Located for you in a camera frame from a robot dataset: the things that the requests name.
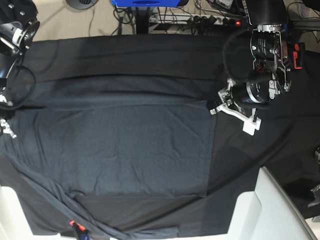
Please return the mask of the dark grey long-sleeve T-shirt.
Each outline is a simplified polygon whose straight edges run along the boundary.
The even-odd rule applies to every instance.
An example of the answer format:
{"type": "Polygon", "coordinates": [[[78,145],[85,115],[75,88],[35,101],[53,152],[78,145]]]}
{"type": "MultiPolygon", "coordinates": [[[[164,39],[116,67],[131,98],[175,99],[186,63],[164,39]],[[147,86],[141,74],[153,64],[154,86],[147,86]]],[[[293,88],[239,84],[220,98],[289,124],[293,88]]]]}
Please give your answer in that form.
{"type": "Polygon", "coordinates": [[[175,238],[155,223],[207,195],[216,118],[213,80],[97,76],[44,81],[0,138],[0,182],[35,234],[69,222],[121,240],[175,238]]]}

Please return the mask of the black table cloth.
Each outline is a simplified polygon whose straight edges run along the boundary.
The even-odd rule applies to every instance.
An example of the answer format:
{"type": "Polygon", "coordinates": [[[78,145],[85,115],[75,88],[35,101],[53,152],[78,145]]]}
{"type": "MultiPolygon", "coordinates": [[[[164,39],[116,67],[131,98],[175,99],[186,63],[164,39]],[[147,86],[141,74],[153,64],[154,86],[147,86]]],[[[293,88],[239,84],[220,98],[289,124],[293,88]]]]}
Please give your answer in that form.
{"type": "MultiPolygon", "coordinates": [[[[191,35],[98,36],[35,42],[23,66],[38,83],[107,76],[164,77],[209,80],[218,91],[227,82],[222,60],[224,37],[191,35]]],[[[154,219],[179,220],[177,237],[225,234],[236,199],[255,188],[259,168],[267,167],[304,218],[320,214],[308,208],[311,189],[320,183],[314,158],[320,145],[320,55],[307,50],[303,67],[290,73],[290,91],[259,109],[261,127],[253,136],[243,123],[223,112],[216,119],[208,191],[154,219]]],[[[24,98],[33,80],[25,70],[14,71],[6,97],[24,98]]]]}

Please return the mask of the white power strip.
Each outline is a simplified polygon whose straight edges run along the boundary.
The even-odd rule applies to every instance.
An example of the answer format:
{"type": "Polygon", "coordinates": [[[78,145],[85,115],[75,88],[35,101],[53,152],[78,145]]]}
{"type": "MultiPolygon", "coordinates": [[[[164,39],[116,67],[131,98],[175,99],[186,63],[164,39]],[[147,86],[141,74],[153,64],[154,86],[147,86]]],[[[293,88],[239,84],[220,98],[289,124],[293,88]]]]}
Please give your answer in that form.
{"type": "Polygon", "coordinates": [[[220,15],[200,15],[188,13],[160,12],[153,13],[149,18],[152,24],[187,24],[200,20],[215,20],[214,24],[222,25],[223,17],[220,15]]]}

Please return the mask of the white foam block left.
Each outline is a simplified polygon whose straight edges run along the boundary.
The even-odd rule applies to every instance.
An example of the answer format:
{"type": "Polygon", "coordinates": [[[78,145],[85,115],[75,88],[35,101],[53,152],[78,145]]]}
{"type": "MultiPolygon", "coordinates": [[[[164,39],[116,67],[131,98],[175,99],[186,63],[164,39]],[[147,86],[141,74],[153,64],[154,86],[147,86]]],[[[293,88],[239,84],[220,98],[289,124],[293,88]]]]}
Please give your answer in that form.
{"type": "Polygon", "coordinates": [[[16,192],[0,187],[0,239],[1,240],[61,240],[56,235],[34,235],[28,224],[16,192]]]}

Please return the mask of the red and black clamp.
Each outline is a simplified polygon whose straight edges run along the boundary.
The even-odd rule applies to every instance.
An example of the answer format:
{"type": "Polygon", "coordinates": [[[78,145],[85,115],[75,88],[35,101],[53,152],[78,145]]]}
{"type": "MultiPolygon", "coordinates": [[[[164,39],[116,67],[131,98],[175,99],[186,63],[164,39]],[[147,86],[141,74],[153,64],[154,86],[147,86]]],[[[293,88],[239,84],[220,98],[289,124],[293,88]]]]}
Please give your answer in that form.
{"type": "Polygon", "coordinates": [[[292,50],[292,63],[294,70],[301,70],[303,68],[305,53],[305,44],[303,42],[295,43],[292,50]]]}

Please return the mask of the blue clamp at bottom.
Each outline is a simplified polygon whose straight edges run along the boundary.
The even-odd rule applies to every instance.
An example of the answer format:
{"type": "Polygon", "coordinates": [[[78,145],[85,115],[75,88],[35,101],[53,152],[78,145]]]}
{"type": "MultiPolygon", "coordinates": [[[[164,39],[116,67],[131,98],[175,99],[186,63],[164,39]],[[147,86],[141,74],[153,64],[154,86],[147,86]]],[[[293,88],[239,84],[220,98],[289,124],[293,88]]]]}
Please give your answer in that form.
{"type": "Polygon", "coordinates": [[[76,223],[74,220],[71,220],[69,222],[69,224],[71,225],[72,231],[73,231],[75,238],[77,240],[90,240],[91,239],[89,236],[89,231],[86,230],[85,227],[76,223]]]}

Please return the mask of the blue plastic bin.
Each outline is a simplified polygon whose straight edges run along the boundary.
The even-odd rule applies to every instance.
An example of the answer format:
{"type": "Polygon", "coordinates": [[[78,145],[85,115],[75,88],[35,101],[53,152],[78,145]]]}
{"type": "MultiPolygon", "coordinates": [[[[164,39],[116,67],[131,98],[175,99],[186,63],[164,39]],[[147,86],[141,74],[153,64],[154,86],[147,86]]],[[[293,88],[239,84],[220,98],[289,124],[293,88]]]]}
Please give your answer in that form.
{"type": "Polygon", "coordinates": [[[188,0],[111,0],[117,7],[183,7],[188,0]]]}

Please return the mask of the round grey chair base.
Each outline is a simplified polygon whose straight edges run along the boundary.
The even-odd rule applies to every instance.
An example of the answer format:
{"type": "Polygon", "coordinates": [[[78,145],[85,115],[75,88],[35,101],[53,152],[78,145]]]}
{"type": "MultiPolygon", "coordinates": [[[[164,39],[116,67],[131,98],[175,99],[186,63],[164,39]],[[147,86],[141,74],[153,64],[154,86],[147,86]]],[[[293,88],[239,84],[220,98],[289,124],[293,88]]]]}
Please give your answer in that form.
{"type": "Polygon", "coordinates": [[[73,9],[86,10],[93,7],[98,0],[66,0],[66,3],[73,9]]]}

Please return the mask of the black table leg post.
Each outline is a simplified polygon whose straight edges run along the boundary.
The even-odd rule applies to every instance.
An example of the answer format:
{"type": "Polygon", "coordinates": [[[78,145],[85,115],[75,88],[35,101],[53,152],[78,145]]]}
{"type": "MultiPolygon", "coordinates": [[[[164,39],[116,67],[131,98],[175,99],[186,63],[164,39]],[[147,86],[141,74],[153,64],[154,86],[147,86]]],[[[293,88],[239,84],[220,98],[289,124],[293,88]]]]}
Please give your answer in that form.
{"type": "Polygon", "coordinates": [[[154,7],[135,7],[133,9],[137,35],[144,35],[149,33],[149,20],[153,13],[153,10],[154,7]]]}

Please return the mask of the aluminium frame rail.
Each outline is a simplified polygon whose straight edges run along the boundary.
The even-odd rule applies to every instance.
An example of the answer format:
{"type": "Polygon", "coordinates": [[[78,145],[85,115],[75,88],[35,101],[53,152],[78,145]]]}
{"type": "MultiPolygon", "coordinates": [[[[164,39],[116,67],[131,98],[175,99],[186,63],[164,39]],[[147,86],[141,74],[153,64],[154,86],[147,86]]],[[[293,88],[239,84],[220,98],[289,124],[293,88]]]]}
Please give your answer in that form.
{"type": "Polygon", "coordinates": [[[291,27],[303,31],[320,31],[320,18],[308,17],[290,20],[291,27]]]}

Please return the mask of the grey metal bracket right edge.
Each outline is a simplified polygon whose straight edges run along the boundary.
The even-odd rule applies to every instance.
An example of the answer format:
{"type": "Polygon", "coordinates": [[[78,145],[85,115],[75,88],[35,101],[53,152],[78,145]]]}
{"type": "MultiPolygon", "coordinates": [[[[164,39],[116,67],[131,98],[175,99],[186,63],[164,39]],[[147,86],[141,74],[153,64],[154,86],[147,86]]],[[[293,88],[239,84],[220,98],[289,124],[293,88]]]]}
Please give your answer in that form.
{"type": "Polygon", "coordinates": [[[317,185],[316,187],[310,190],[314,196],[314,200],[308,204],[308,208],[318,206],[320,204],[320,186],[317,185]]]}

